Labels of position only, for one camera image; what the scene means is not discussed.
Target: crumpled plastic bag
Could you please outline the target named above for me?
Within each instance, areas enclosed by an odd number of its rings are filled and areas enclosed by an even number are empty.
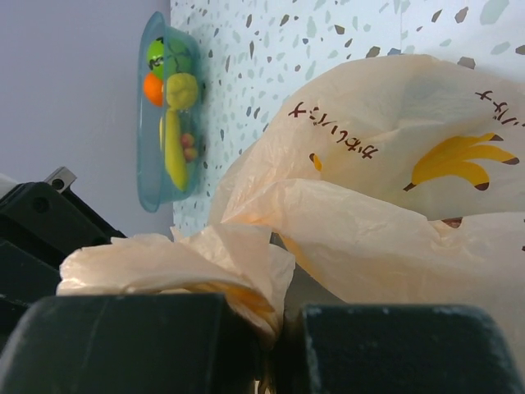
[[[270,346],[295,259],[346,302],[482,307],[525,371],[523,124],[523,87],[494,76],[416,55],[342,64],[230,167],[209,227],[76,252],[59,294],[221,290]]]
[[[269,243],[271,234],[270,227],[219,224],[177,242],[158,234],[112,238],[112,245],[71,254],[60,267],[57,293],[224,292],[270,347],[295,266],[292,254]]]

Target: plastic container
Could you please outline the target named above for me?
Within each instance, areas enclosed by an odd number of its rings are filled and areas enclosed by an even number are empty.
[[[155,12],[139,49],[137,186],[146,211],[186,199],[197,186],[201,86],[197,43]]]

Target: toy fruit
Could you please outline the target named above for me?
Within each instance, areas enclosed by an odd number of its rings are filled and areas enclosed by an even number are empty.
[[[163,121],[161,118],[159,129],[161,148],[164,146],[164,164],[173,184],[180,190],[186,191],[189,184],[189,173],[186,166],[185,153],[180,143],[180,121],[175,111],[166,111],[166,139],[163,139]]]
[[[189,52],[188,47],[186,47],[182,41],[179,41],[178,39],[170,39],[167,42],[167,51],[167,58],[170,67],[172,64],[174,64],[175,72],[192,73],[191,53]]]
[[[185,148],[193,148],[195,145],[195,137],[193,137],[190,133],[185,133],[181,136],[180,142]]]
[[[184,157],[186,159],[186,162],[191,163],[193,162],[197,156],[198,156],[197,149],[195,148],[185,148],[184,149]]]
[[[152,72],[144,78],[144,96],[153,104],[162,106],[162,80],[157,78]]]
[[[149,69],[160,79],[164,78],[164,67],[168,76],[177,72],[191,72],[191,54],[178,39],[169,39],[167,52],[164,53],[164,38],[157,38],[149,45],[147,56]]]
[[[199,86],[191,74],[174,74],[167,79],[166,101],[172,109],[188,109],[198,97]]]

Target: terrazzo pattern wall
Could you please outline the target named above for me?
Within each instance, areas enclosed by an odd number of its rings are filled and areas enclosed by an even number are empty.
[[[332,67],[427,53],[525,82],[520,0],[171,0],[171,24],[203,59],[203,179],[174,204],[183,234],[205,227],[226,169],[282,103]]]

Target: gray wall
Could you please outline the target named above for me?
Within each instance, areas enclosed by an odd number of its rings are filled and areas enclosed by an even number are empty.
[[[126,235],[167,234],[170,205],[139,204],[135,181],[137,53],[169,0],[0,1],[0,173],[43,180],[56,167]]]

